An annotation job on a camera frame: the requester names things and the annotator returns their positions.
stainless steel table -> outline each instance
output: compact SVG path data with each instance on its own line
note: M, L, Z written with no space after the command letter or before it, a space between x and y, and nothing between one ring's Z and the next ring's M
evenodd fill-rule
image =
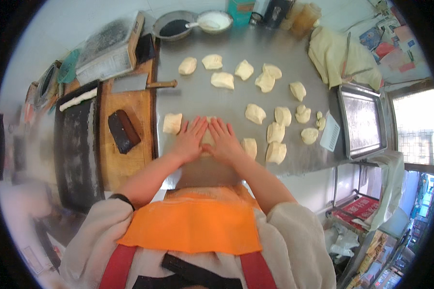
M238 139L255 138L257 142L256 160L278 177L334 167L347 162L344 153L343 127L334 153L320 146L322 132L318 140L307 146L302 142L300 133L307 127L316 128L316 113L324 115L331 111L340 123L337 96L322 83L314 65L307 55L308 40L298 41L289 32L268 30L263 27L249 26L237 28L220 34L208 35L199 29L176 42L162 42L158 77L160 81L177 79L176 88L158 89L156 91L157 152L161 156L174 143L175 136L164 134L162 125L167 113L183 113L184 119L193 119L196 115L218 116L225 122L232 123ZM201 59L208 54L223 57L223 68L205 70ZM178 73L179 64L187 56L197 59L196 71L190 76ZM254 74L246 81L235 76L235 90L216 88L210 84L210 77L216 71L234 73L237 64L246 59L254 66ZM262 93L254 84L256 77L262 73L262 65L270 63L278 66L283 77L278 79L271 92ZM295 119L296 107L301 103L289 90L289 83L301 81L307 96L302 104L312 109L307 124L299 124ZM262 107L267 118L262 125L254 124L244 117L249 103ZM287 145L284 161L265 164L268 147L266 141L267 126L275 121L274 109L277 106L289 107L292 123L285 130L283 142ZM217 164L211 158L199 159L187 164L169 176L162 184L162 189L182 188L185 186L215 186L235 184L239 179L235 172Z

dough ball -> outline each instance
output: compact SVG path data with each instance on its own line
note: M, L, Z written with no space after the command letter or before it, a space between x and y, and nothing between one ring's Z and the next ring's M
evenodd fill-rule
M182 114L167 113L164 117L164 126L162 132L167 134L178 134L182 125Z
M222 57L218 54L209 54L202 59L206 69L219 69L222 68Z
M273 64L264 63L264 65L262 66L262 71L267 72L275 79L281 78L281 70L277 66L274 66Z
M305 144L313 144L318 138L318 130L313 128L303 129L301 137Z
M262 74L255 79L254 84L260 87L263 93L270 92L275 85L275 78L267 72L262 72Z
M288 107L278 106L275 108L275 120L281 125L289 126L291 124L291 112Z
M273 122L267 128L267 142L282 142L285 137L285 127L279 123Z
M244 151L251 157L251 159L255 159L257 155L257 143L253 138L244 138L241 142L241 146Z
M241 61L235 69L235 75L241 77L243 80L247 80L253 73L254 67L246 59Z
M210 124L210 120L213 118L216 118L216 117L206 117L207 122ZM201 145L203 145L203 144L208 144L212 147L216 146L216 142L214 141L214 138L210 134L209 129L206 129L206 131L204 132L203 138L201 139ZM211 154L208 152L201 153L201 157L210 157L210 156L211 156Z
M326 125L326 119L325 118L320 118L319 120L317 120L318 130L324 130L325 125Z
M248 104L244 116L255 124L262 124L267 114L265 114L265 111L261 107L255 104Z
M179 66L179 73L181 75L188 75L196 70L197 60L194 57L185 58Z
M300 124L306 124L310 119L310 113L312 110L310 108L306 108L305 105L300 105L296 109L296 119Z
M291 89L292 94L295 98L302 102L307 92L305 87L298 81L289 84L289 89Z
M235 89L233 76L228 72L214 72L210 77L210 82L215 87Z
M268 145L267 154L265 156L266 162L281 164L286 157L286 145L279 142L271 142Z

cleaver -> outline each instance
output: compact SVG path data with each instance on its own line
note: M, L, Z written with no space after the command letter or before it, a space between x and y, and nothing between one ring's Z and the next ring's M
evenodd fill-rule
M114 79L111 93L145 90L147 88L176 87L177 80L146 84L148 73L118 77Z

black wristband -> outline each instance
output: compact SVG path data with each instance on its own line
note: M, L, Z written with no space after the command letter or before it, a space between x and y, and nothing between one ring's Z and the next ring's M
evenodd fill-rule
M132 210L135 211L135 207L132 205L132 203L129 201L129 199L127 199L126 196L122 195L122 194L112 194L109 199L119 199L121 201L124 201L126 203L128 203L129 205L132 206Z

spoon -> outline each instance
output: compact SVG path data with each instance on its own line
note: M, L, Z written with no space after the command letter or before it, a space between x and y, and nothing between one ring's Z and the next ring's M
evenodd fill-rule
M216 22L212 21L212 20L205 20L202 22L192 22L192 23L187 23L185 24L186 28L193 28L199 26L201 28L204 29L219 29L220 25L217 24Z

